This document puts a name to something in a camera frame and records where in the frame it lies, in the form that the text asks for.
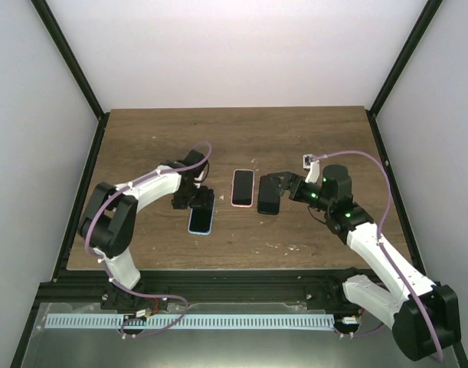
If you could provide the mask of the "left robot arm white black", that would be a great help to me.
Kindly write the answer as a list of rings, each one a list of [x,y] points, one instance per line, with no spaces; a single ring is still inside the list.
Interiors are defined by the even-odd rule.
[[[213,195],[203,185],[209,173],[209,154],[196,149],[184,159],[166,161],[139,178],[118,185],[99,183],[84,209],[77,228],[88,254],[103,264],[108,280],[119,289],[118,300],[127,309],[139,308],[146,294],[139,286],[141,274],[129,250],[141,210],[171,196],[175,210],[211,209]]]

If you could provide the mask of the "black phone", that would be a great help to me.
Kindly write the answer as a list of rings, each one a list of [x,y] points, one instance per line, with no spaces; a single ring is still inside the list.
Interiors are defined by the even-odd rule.
[[[268,176],[260,177],[258,189],[257,212],[263,215],[278,215],[280,211],[280,199],[272,199],[270,194],[270,185],[272,183],[280,184],[278,178]]]

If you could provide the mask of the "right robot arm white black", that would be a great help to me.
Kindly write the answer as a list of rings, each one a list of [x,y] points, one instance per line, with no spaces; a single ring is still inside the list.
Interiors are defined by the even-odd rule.
[[[379,277],[375,283],[355,274],[331,286],[329,299],[345,309],[357,304],[392,332],[395,343],[410,360],[436,355],[461,339],[458,297],[419,272],[378,230],[374,219],[353,199],[352,179],[345,166],[319,168],[310,164],[307,176],[278,172],[277,191],[287,192],[323,212],[332,234],[358,254]]]

